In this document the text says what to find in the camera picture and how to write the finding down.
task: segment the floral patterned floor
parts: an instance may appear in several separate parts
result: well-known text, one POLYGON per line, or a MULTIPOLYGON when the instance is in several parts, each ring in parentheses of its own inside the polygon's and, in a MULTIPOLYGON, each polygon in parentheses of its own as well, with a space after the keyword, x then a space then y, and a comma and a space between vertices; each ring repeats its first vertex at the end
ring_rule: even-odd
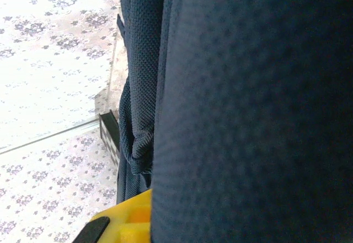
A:
POLYGON ((0 0, 0 152, 107 108, 119 0, 0 0))
POLYGON ((0 155, 0 242, 71 243, 115 204, 117 171, 99 129, 50 145, 0 155))

